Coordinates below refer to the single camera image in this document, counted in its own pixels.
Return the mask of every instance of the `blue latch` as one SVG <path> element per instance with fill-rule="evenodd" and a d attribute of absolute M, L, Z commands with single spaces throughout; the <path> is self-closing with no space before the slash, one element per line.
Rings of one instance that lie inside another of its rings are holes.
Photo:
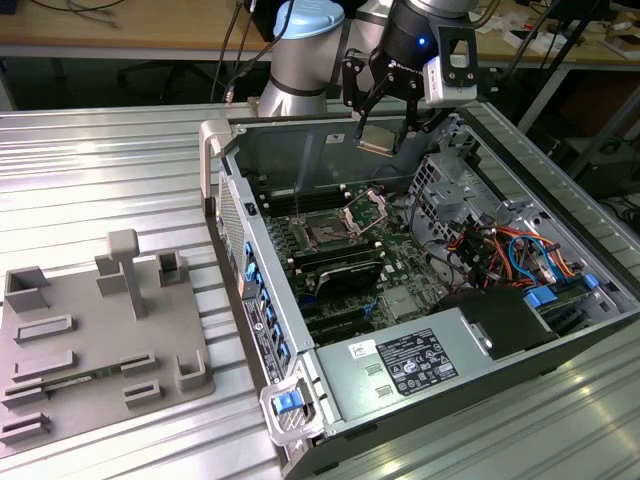
<path fill-rule="evenodd" d="M 257 270 L 256 262 L 251 262 L 247 266 L 247 271 L 244 273 L 244 278 L 247 282 L 252 282 L 256 279 L 256 270 Z"/>
<path fill-rule="evenodd" d="M 533 308 L 541 307 L 547 303 L 554 302 L 558 299 L 555 293 L 547 286 L 536 287 L 529 290 L 529 293 L 524 297 Z"/>
<path fill-rule="evenodd" d="M 273 330 L 276 332 L 276 341 L 280 340 L 282 338 L 282 329 L 280 328 L 280 325 L 276 323 Z"/>
<path fill-rule="evenodd" d="M 304 406 L 302 401 L 302 395 L 297 390 L 292 392 L 283 393 L 275 398 L 273 406 L 276 407 L 276 413 L 282 415 L 283 413 L 291 412 Z"/>
<path fill-rule="evenodd" d="M 584 276 L 584 283 L 586 283 L 587 287 L 589 287 L 591 290 L 593 290 L 598 285 L 600 285 L 600 281 L 596 278 L 596 276 L 593 273 L 587 273 Z"/>
<path fill-rule="evenodd" d="M 276 320 L 276 312 L 273 311 L 272 306 L 268 306 L 267 307 L 267 325 L 271 327 L 271 325 L 273 325 L 273 322 L 275 322 L 275 320 Z"/>

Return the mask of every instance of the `black cable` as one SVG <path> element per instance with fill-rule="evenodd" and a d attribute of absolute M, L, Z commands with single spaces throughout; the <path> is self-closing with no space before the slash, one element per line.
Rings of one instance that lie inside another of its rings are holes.
<path fill-rule="evenodd" d="M 571 33 L 571 35 L 567 39 L 567 43 L 565 43 L 562 46 L 562 49 L 560 49 L 560 52 L 558 53 L 558 55 L 556 55 L 556 58 L 553 59 L 553 62 L 551 62 L 551 65 L 546 70 L 547 73 L 544 76 L 544 79 L 542 81 L 542 88 L 544 88 L 544 85 L 547 84 L 547 82 L 551 78 L 551 75 L 553 75 L 555 73 L 555 71 L 558 69 L 560 64 L 564 61 L 564 59 L 567 56 L 567 54 L 569 53 L 569 51 L 573 48 L 575 43 L 580 39 L 580 36 L 582 35 L 582 32 L 584 32 L 584 30 L 587 28 L 587 25 L 589 24 L 589 21 L 591 20 L 591 18 L 595 14 L 596 10 L 598 9 L 598 7 L 600 6 L 600 4 L 603 1 L 604 0 L 595 0 L 593 2 L 593 5 L 591 6 L 591 9 L 582 18 L 582 20 L 580 20 L 580 23 L 578 24 L 576 29 Z"/>
<path fill-rule="evenodd" d="M 424 242 L 422 245 L 420 245 L 422 248 L 426 248 L 427 245 L 429 245 L 430 243 L 435 243 L 436 245 L 446 245 L 447 241 L 442 239 L 442 238 L 434 238 L 432 240 L 427 240 L 426 242 Z"/>
<path fill-rule="evenodd" d="M 96 18 L 96 17 L 92 17 L 90 15 L 86 14 L 86 7 L 79 5 L 77 3 L 75 3 L 73 0 L 67 0 L 67 6 L 69 7 L 70 11 L 74 14 L 79 16 L 80 18 L 83 18 L 85 20 L 91 20 L 93 22 L 97 22 L 97 23 L 102 23 L 104 25 L 107 25 L 111 28 L 118 28 L 118 24 L 112 20 L 104 20 L 102 18 Z M 102 12 L 102 10 L 92 10 L 95 13 L 106 13 L 106 12 Z"/>
<path fill-rule="evenodd" d="M 113 7 L 115 5 L 118 5 L 119 3 L 123 3 L 126 0 L 117 0 L 115 2 L 111 2 L 111 3 L 107 3 L 104 5 L 99 5 L 97 7 L 82 7 L 80 9 L 73 9 L 73 8 L 60 8 L 60 7 L 55 7 L 53 5 L 47 5 L 46 3 L 42 3 L 38 0 L 31 0 L 33 3 L 40 5 L 41 7 L 45 7 L 45 8 L 49 8 L 51 10 L 56 10 L 58 12 L 93 12 L 95 10 L 103 10 L 105 8 L 109 8 L 109 7 Z"/>
<path fill-rule="evenodd" d="M 400 171 L 400 169 L 398 167 L 396 167 L 394 164 L 392 163 L 387 163 L 385 165 L 381 165 L 378 168 L 374 169 L 371 172 L 371 175 L 369 175 L 369 181 L 373 182 L 375 180 L 375 177 L 378 173 L 380 173 L 382 170 L 384 170 L 385 168 L 389 168 L 391 170 L 393 170 L 394 172 L 396 172 L 399 176 L 402 176 L 403 173 Z"/>
<path fill-rule="evenodd" d="M 249 18 L 247 19 L 247 24 L 244 26 L 244 31 L 242 32 L 242 40 L 240 40 L 240 48 L 238 49 L 238 55 L 236 56 L 236 63 L 233 64 L 233 76 L 238 73 L 238 66 L 240 65 L 240 57 L 242 56 L 242 52 L 244 51 L 244 43 L 247 41 L 247 34 L 249 33 L 249 27 L 251 27 L 251 20 L 253 19 L 253 11 L 249 11 Z"/>
<path fill-rule="evenodd" d="M 451 272 L 451 280 L 449 281 L 449 288 L 453 288 L 453 280 L 456 277 L 455 273 L 453 273 L 453 263 L 451 263 L 451 255 L 452 255 L 451 253 L 447 255 L 447 262 L 449 262 L 449 271 Z"/>
<path fill-rule="evenodd" d="M 409 231 L 413 232 L 413 220 L 416 218 L 416 211 L 418 210 L 418 197 L 413 196 L 413 206 L 411 207 L 411 218 L 409 219 Z"/>
<path fill-rule="evenodd" d="M 249 60 L 245 64 L 244 68 L 240 71 L 240 73 L 235 74 L 231 78 L 231 80 L 229 80 L 229 83 L 227 83 L 227 88 L 225 88 L 224 90 L 223 98 L 226 97 L 229 90 L 233 88 L 235 81 L 239 78 L 246 76 L 253 69 L 253 67 L 258 62 L 258 60 L 260 60 L 264 56 L 264 54 L 267 53 L 271 48 L 273 48 L 273 46 L 276 43 L 278 43 L 280 39 L 284 36 L 284 33 L 287 31 L 287 27 L 289 26 L 289 20 L 291 19 L 291 12 L 293 11 L 293 2 L 294 0 L 290 0 L 289 8 L 287 9 L 287 16 L 284 20 L 284 26 L 282 27 L 282 30 L 280 31 L 280 33 L 278 33 L 278 35 L 271 42 L 269 42 L 262 50 L 260 50 L 260 52 L 255 57 Z"/>
<path fill-rule="evenodd" d="M 525 39 L 520 44 L 520 48 L 518 48 L 518 51 L 516 52 L 515 56 L 511 60 L 511 63 L 507 67 L 507 70 L 504 72 L 502 77 L 500 77 L 500 83 L 504 83 L 513 74 L 513 72 L 516 69 L 516 66 L 518 65 L 518 63 L 520 63 L 520 60 L 522 60 L 522 56 L 524 55 L 524 52 L 529 47 L 529 44 L 531 43 L 531 40 L 533 40 L 533 37 L 535 36 L 535 34 L 538 33 L 538 30 L 540 30 L 540 27 L 545 22 L 547 17 L 551 15 L 551 13 L 553 13 L 553 11 L 562 1 L 563 0 L 553 0 L 553 3 L 549 6 L 549 8 L 547 8 L 544 12 L 542 12 L 536 24 L 533 26 L 529 34 L 525 37 Z"/>
<path fill-rule="evenodd" d="M 218 77 L 220 76 L 220 69 L 222 68 L 222 62 L 224 61 L 224 53 L 227 51 L 227 44 L 229 43 L 229 37 L 231 37 L 231 32 L 233 32 L 233 27 L 236 25 L 236 21 L 238 20 L 238 14 L 240 13 L 240 9 L 242 8 L 242 3 L 236 0 L 236 8 L 233 10 L 233 15 L 231 17 L 231 21 L 229 22 L 229 27 L 227 28 L 227 33 L 224 35 L 224 40 L 222 41 L 222 47 L 220 48 L 220 56 L 218 57 L 218 66 L 216 67 L 216 74 L 213 77 L 213 85 L 211 85 L 211 95 L 209 95 L 209 103 L 213 103 L 213 98 L 216 93 L 216 86 L 218 85 Z"/>
<path fill-rule="evenodd" d="M 627 195 L 622 195 L 622 200 L 626 202 L 628 205 L 631 205 L 631 208 L 640 208 L 640 205 L 638 205 L 637 203 L 633 203 L 631 200 L 629 200 L 629 197 Z"/>
<path fill-rule="evenodd" d="M 487 6 L 487 8 L 485 8 L 480 18 L 471 22 L 473 28 L 477 30 L 489 23 L 489 20 L 491 20 L 491 17 L 493 17 L 493 14 L 496 13 L 496 10 L 500 6 L 501 1 L 502 0 L 491 0 L 491 3 Z"/>
<path fill-rule="evenodd" d="M 544 68 L 545 63 L 547 63 L 547 59 L 549 58 L 549 55 L 551 54 L 551 50 L 553 50 L 553 45 L 556 43 L 556 38 L 558 38 L 558 32 L 559 31 L 560 31 L 560 29 L 556 28 L 556 31 L 553 32 L 553 39 L 551 40 L 551 45 L 549 45 L 549 50 L 547 50 L 547 54 L 542 59 L 542 63 L 540 64 L 540 70 L 542 70 Z"/>
<path fill-rule="evenodd" d="M 534 12 L 536 12 L 538 15 L 542 15 L 545 10 L 547 8 L 549 8 L 549 2 L 547 0 L 544 0 L 544 10 L 540 11 L 540 10 L 536 10 L 535 8 L 533 8 L 532 4 L 529 4 L 529 7 L 531 8 L 531 10 L 533 10 Z"/>
<path fill-rule="evenodd" d="M 640 233 L 640 206 L 626 198 L 625 201 L 610 198 L 608 200 L 600 200 L 599 203 L 609 207 L 618 220 L 629 225 L 634 232 Z M 608 202 L 616 202 L 625 209 L 622 212 L 619 212 L 615 205 L 611 205 Z"/>

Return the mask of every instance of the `wooden table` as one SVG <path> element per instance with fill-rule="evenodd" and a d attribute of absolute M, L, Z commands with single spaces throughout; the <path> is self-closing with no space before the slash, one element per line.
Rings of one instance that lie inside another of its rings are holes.
<path fill-rule="evenodd" d="M 62 0 L 41 0 L 50 5 L 64 6 Z M 99 4 L 86 0 L 87 5 Z M 43 8 L 30 0 L 20 0 L 13 16 L 0 16 L 0 57 L 45 58 L 131 58 L 141 60 L 207 60 L 215 61 L 231 20 L 232 0 L 126 0 L 112 7 L 118 28 L 83 19 L 69 12 Z M 532 22 L 538 17 L 532 9 L 503 0 L 498 9 L 501 15 L 509 11 L 523 11 Z M 235 59 L 241 32 L 247 20 L 243 10 L 231 35 L 226 59 Z M 533 123 L 570 70 L 616 69 L 640 70 L 640 62 L 630 62 L 600 44 L 602 35 L 587 34 L 586 42 L 569 53 L 565 63 L 555 73 L 547 88 L 525 115 L 521 127 Z M 477 35 L 481 66 L 504 66 L 516 49 L 502 39 L 502 32 Z M 265 42 L 255 26 L 251 26 L 243 59 L 254 56 Z M 270 60 L 270 54 L 263 57 Z M 519 68 L 537 68 L 542 56 L 527 50 Z M 10 105 L 0 76 L 0 111 Z"/>

